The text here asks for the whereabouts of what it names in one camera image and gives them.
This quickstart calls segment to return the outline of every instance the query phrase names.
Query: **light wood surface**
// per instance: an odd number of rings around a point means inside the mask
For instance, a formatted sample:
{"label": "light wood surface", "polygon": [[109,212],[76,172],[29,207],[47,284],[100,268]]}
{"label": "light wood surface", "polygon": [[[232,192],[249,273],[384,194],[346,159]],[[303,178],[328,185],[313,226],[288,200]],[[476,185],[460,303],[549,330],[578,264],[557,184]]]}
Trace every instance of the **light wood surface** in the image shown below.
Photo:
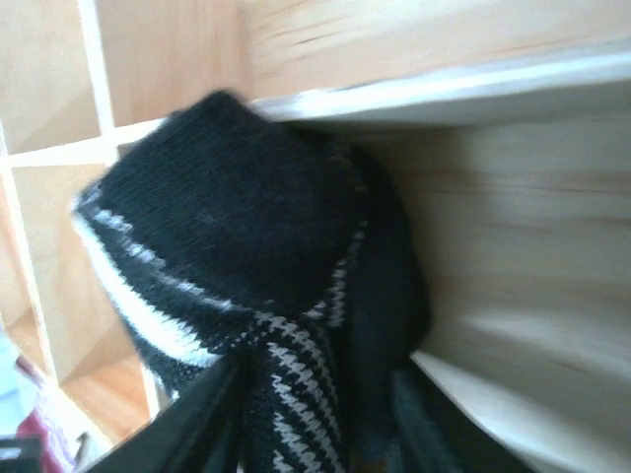
{"label": "light wood surface", "polygon": [[631,35],[625,0],[246,3],[257,98]]}
{"label": "light wood surface", "polygon": [[22,355],[40,372],[48,373],[48,368],[41,348],[41,340],[35,314],[31,309],[20,318],[6,325],[6,332]]}
{"label": "light wood surface", "polygon": [[14,169],[43,328],[59,381],[133,350],[69,219],[71,198],[104,170],[99,165]]}
{"label": "light wood surface", "polygon": [[279,121],[334,132],[479,125],[629,110],[631,38],[254,102]]}
{"label": "light wood surface", "polygon": [[162,118],[220,87],[249,96],[239,2],[97,1],[116,125]]}
{"label": "light wood surface", "polygon": [[631,471],[629,130],[609,114],[370,145],[430,278],[430,373],[511,447],[570,471]]}
{"label": "light wood surface", "polygon": [[11,220],[4,179],[0,175],[0,318],[5,326],[17,322],[31,309]]}
{"label": "light wood surface", "polygon": [[62,384],[63,391],[118,444],[149,422],[141,366],[129,356]]}
{"label": "light wood surface", "polygon": [[0,122],[19,153],[97,136],[76,0],[0,3]]}

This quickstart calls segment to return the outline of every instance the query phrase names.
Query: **wooden shelving unit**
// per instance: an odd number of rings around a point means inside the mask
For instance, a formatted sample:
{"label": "wooden shelving unit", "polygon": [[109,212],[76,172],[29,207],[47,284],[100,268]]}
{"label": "wooden shelving unit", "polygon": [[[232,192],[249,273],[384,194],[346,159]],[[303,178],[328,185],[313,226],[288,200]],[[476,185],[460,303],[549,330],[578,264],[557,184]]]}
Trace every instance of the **wooden shelving unit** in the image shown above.
{"label": "wooden shelving unit", "polygon": [[436,308],[414,359],[476,422],[541,471],[631,471],[630,12],[623,0],[5,2],[5,330],[111,444],[150,421],[157,392],[68,205],[161,118],[230,87],[388,167]]}

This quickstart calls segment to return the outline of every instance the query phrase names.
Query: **knitted scarf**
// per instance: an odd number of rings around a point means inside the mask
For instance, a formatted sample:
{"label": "knitted scarf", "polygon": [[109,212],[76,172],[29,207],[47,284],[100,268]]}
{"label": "knitted scarf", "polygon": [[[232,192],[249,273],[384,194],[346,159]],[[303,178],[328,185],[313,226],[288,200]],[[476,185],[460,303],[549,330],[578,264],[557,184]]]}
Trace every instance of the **knitted scarf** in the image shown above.
{"label": "knitted scarf", "polygon": [[174,399],[221,356],[248,367],[248,473],[347,471],[335,350],[365,201],[343,147],[307,146],[217,93],[74,202],[97,275]]}

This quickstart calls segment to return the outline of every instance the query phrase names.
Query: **black knit hat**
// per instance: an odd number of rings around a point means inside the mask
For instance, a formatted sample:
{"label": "black knit hat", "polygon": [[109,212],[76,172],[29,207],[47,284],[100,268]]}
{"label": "black knit hat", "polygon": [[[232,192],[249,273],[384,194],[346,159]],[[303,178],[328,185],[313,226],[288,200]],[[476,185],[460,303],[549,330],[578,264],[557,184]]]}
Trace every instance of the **black knit hat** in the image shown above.
{"label": "black knit hat", "polygon": [[118,162],[98,183],[100,206],[168,256],[174,276],[219,299],[301,312],[321,296],[359,218],[334,154],[316,154],[219,92]]}
{"label": "black knit hat", "polygon": [[174,397],[219,356],[249,368],[248,472],[346,470],[333,339],[365,190],[334,141],[309,146],[217,93],[75,202],[97,274]]}

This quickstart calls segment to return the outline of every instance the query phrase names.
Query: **wood grain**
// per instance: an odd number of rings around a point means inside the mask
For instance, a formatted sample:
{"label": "wood grain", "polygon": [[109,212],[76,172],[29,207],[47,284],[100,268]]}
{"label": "wood grain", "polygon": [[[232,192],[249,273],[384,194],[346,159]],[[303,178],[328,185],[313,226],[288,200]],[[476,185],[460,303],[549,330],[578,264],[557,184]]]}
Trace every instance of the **wood grain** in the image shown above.
{"label": "wood grain", "polygon": [[97,1],[117,126],[162,118],[221,87],[249,96],[239,2]]}
{"label": "wood grain", "polygon": [[0,317],[8,327],[31,310],[22,266],[13,230],[4,179],[0,175]]}
{"label": "wood grain", "polygon": [[422,365],[511,447],[570,471],[631,470],[630,129],[609,114],[371,145],[430,278],[422,350],[438,361]]}
{"label": "wood grain", "polygon": [[99,134],[72,0],[0,3],[0,122],[20,153]]}
{"label": "wood grain", "polygon": [[59,382],[133,352],[69,219],[71,198],[104,170],[100,165],[14,169]]}
{"label": "wood grain", "polygon": [[631,35],[625,0],[246,3],[257,98]]}
{"label": "wood grain", "polygon": [[62,389],[114,445],[149,422],[141,366],[136,356],[68,381]]}
{"label": "wood grain", "polygon": [[40,372],[48,373],[35,314],[31,309],[6,326],[6,332],[20,353]]}
{"label": "wood grain", "polygon": [[261,99],[254,106],[272,120],[317,121],[339,133],[628,111],[629,102],[620,99],[628,96],[631,38]]}

